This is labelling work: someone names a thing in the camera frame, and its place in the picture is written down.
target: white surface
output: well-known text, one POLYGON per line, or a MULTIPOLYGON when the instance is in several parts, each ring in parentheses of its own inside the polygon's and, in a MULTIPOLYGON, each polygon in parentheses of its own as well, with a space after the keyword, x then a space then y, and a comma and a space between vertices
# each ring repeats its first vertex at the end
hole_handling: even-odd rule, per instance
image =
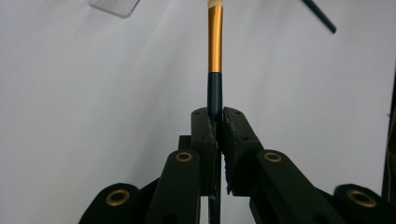
MULTIPOLYGON (((318 188, 379 193, 396 1, 317 3, 335 35, 301 1, 225 1, 224 104, 318 188)), ((101 189, 158 177, 205 106, 206 54, 204 0, 142 0, 127 20, 1 1, 0 223, 78 223, 101 189)), ((222 223, 254 223, 248 200, 224 196, 222 223)))

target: white background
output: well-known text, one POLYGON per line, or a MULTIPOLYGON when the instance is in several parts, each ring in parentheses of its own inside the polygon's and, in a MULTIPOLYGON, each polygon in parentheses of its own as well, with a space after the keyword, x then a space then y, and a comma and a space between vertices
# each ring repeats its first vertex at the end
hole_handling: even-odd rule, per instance
MULTIPOLYGON (((225 1, 224 104, 316 187, 380 193, 396 1, 316 2, 335 35, 300 0, 225 1)), ((101 189, 157 178, 206 74, 205 0, 141 0, 126 20, 0 1, 0 223, 78 223, 101 189)), ((222 223, 254 223, 248 200, 224 195, 222 223)))

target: brush bristles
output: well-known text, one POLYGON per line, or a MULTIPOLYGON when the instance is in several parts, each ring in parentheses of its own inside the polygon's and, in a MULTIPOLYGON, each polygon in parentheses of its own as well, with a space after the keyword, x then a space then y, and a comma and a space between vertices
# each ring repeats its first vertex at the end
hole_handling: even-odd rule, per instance
POLYGON ((222 6, 222 0, 209 0, 207 1, 207 8, 212 8, 215 6, 222 6))

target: gold ferrule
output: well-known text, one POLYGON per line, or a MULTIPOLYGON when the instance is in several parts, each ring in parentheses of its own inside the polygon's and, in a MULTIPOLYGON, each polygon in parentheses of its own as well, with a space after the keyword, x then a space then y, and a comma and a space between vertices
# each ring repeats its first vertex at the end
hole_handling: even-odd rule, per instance
POLYGON ((209 9, 209 72, 221 72, 222 14, 222 6, 209 9))

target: clear plastic object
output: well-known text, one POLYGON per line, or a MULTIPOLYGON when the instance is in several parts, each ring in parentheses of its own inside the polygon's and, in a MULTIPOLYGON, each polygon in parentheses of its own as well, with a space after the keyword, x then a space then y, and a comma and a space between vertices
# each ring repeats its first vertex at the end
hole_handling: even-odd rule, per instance
POLYGON ((128 18, 140 0, 89 0, 90 6, 113 15, 128 18))

